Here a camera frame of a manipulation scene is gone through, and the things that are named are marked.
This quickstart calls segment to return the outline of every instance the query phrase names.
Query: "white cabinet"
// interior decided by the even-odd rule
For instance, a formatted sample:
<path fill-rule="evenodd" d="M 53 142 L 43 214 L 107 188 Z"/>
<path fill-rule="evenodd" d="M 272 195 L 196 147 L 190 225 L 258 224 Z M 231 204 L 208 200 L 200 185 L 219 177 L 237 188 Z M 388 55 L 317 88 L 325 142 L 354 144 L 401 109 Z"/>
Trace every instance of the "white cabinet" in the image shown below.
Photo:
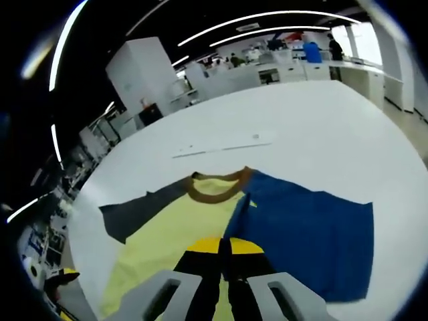
<path fill-rule="evenodd" d="M 306 64 L 306 77 L 308 80 L 330 80 L 330 67 L 326 64 Z"/>
<path fill-rule="evenodd" d="M 368 73 L 368 99 L 379 108 L 383 108 L 384 83 L 385 77 L 382 74 Z"/>
<path fill-rule="evenodd" d="M 368 93 L 368 72 L 353 68 L 341 68 L 342 82 L 370 100 Z"/>
<path fill-rule="evenodd" d="M 425 119 L 428 120 L 428 85 L 423 73 L 415 60 L 413 60 L 414 72 L 414 91 L 415 91 L 415 108 Z"/>
<path fill-rule="evenodd" d="M 302 82 L 306 80 L 305 71 L 300 64 L 279 65 L 280 82 Z"/>

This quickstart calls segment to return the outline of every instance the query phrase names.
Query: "ceiling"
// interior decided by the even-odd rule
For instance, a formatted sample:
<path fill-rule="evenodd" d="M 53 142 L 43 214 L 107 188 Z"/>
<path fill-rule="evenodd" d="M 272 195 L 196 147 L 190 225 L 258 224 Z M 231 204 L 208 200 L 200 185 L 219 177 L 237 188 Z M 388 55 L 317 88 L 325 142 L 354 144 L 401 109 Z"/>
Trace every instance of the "ceiling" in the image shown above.
<path fill-rule="evenodd" d="M 239 32 L 235 28 L 242 25 L 257 22 L 263 29 L 316 25 L 323 17 L 307 14 L 259 17 L 216 29 L 177 47 L 184 39 L 231 19 L 278 10 L 340 13 L 344 9 L 358 6 L 353 0 L 263 0 L 254 7 L 247 1 L 166 0 L 126 36 L 144 15 L 160 4 L 158 0 L 88 0 L 67 39 L 55 90 L 51 93 L 48 91 L 54 50 L 44 59 L 32 79 L 21 80 L 20 67 L 31 48 L 43 36 L 58 34 L 66 17 L 79 2 L 14 2 L 14 16 L 20 20 L 12 26 L 14 32 L 7 36 L 12 37 L 10 41 L 13 43 L 19 39 L 19 43 L 13 48 L 13 55 L 9 59 L 11 63 L 7 64 L 7 68 L 13 68 L 19 86 L 11 88 L 7 93 L 13 102 L 11 106 L 12 115 L 16 119 L 13 122 L 15 137 L 19 137 L 17 142 L 24 151 L 11 157 L 10 163 L 17 168 L 25 167 L 24 171 L 17 170 L 23 176 L 22 179 L 16 180 L 15 174 L 11 175 L 11 179 L 15 177 L 16 181 L 31 180 L 35 170 L 54 152 L 49 128 L 51 123 L 56 124 L 60 150 L 65 153 L 76 144 L 79 131 L 101 115 L 111 101 L 121 104 L 106 77 L 105 67 L 126 40 L 157 36 L 171 61 L 175 62 L 187 55 L 192 59 L 213 51 L 214 48 L 210 48 L 209 44 L 237 35 Z M 360 21 L 368 19 L 366 13 L 350 17 Z M 336 19 L 323 26 L 332 27 L 344 23 L 346 21 Z"/>

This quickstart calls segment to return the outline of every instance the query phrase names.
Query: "person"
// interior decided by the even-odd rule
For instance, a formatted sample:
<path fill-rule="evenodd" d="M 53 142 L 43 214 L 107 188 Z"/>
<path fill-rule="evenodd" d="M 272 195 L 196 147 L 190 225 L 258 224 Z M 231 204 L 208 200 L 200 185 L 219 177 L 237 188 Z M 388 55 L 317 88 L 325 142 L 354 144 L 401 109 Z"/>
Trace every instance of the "person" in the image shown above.
<path fill-rule="evenodd" d="M 213 59 L 209 57 L 206 62 L 203 63 L 205 66 L 205 69 L 210 69 L 213 67 Z"/>
<path fill-rule="evenodd" d="M 314 63 L 321 63 L 321 53 L 320 48 L 316 43 L 313 41 L 309 41 L 308 38 L 304 35 L 303 36 L 303 51 L 306 55 L 306 61 L 307 62 L 314 62 Z"/>
<path fill-rule="evenodd" d="M 247 60 L 249 62 L 254 62 L 254 61 L 258 61 L 259 57 L 261 56 L 261 52 L 258 48 L 254 47 L 253 45 L 251 45 L 249 47 L 249 51 L 247 52 Z"/>
<path fill-rule="evenodd" d="M 231 57 L 230 57 L 230 62 L 232 63 L 234 68 L 239 66 L 239 58 L 237 56 L 235 56 L 235 54 L 233 52 L 232 52 Z"/>
<path fill-rule="evenodd" d="M 230 62 L 229 57 L 226 57 L 225 64 L 227 65 L 227 69 L 233 68 L 233 64 Z"/>
<path fill-rule="evenodd" d="M 189 90 L 192 90 L 192 89 L 193 89 L 192 84 L 191 84 L 191 83 L 190 83 L 190 81 L 187 79 L 186 75 L 185 75 L 185 83 L 186 83 L 187 87 L 189 87 Z"/>
<path fill-rule="evenodd" d="M 334 40 L 333 35 L 329 33 L 328 38 L 330 39 L 329 47 L 332 53 L 332 60 L 343 60 L 343 50 L 339 43 Z"/>

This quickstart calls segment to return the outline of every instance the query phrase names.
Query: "wall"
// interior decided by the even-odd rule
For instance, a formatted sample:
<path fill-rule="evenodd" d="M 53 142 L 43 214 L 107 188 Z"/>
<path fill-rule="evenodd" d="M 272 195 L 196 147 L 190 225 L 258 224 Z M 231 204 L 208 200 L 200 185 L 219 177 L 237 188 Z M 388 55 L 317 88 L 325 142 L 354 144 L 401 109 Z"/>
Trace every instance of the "wall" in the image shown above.
<path fill-rule="evenodd" d="M 415 108 L 415 82 L 413 77 L 413 63 L 407 48 L 395 40 L 400 60 L 401 80 L 403 81 L 403 109 L 412 112 Z"/>
<path fill-rule="evenodd" d="M 415 109 L 428 120 L 428 84 L 419 67 L 417 60 L 412 56 L 413 63 L 413 81 L 415 84 Z"/>
<path fill-rule="evenodd" d="M 175 111 L 169 91 L 178 78 L 159 38 L 127 41 L 106 71 L 130 117 L 142 112 L 142 98 L 156 103 L 163 116 Z"/>
<path fill-rule="evenodd" d="M 152 100 L 152 93 L 145 86 L 138 64 L 125 43 L 106 67 L 107 76 L 132 117 L 142 111 L 141 98 Z"/>
<path fill-rule="evenodd" d="M 133 58 L 138 62 L 152 102 L 156 102 L 163 116 L 175 110 L 170 105 L 171 86 L 178 80 L 172 63 L 158 37 L 127 41 Z"/>
<path fill-rule="evenodd" d="M 403 104 L 401 108 L 413 111 L 415 106 L 415 80 L 410 53 L 406 46 L 393 38 L 382 25 L 376 21 L 373 21 L 372 25 L 381 49 L 384 72 L 403 81 Z"/>
<path fill-rule="evenodd" d="M 383 71 L 392 77 L 401 79 L 399 55 L 394 38 L 376 21 L 373 20 L 372 24 L 381 49 Z"/>

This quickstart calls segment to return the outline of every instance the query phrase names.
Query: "white table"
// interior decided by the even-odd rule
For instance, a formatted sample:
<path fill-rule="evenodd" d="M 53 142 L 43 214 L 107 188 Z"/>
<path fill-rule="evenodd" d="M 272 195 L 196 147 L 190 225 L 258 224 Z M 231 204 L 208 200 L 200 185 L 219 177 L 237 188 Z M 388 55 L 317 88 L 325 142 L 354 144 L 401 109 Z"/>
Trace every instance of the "white table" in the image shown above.
<path fill-rule="evenodd" d="M 181 144 L 255 129 L 278 137 L 267 146 L 171 158 Z M 68 225 L 79 282 L 95 313 L 121 248 L 106 234 L 97 206 L 139 197 L 193 171 L 226 174 L 245 165 L 312 190 L 373 202 L 368 295 L 329 304 L 328 312 L 341 321 L 392 319 L 428 263 L 428 172 L 392 121 L 333 81 L 222 96 L 162 118 L 116 146 L 83 186 Z"/>
<path fill-rule="evenodd" d="M 379 108 L 383 108 L 384 99 L 387 97 L 399 108 L 406 109 L 403 103 L 403 82 L 376 67 L 332 60 L 326 60 L 320 64 L 296 61 L 289 64 L 274 62 L 253 66 L 258 72 L 276 69 L 280 76 L 280 82 L 283 83 L 329 80 L 330 68 L 340 68 L 342 82 L 362 94 Z"/>

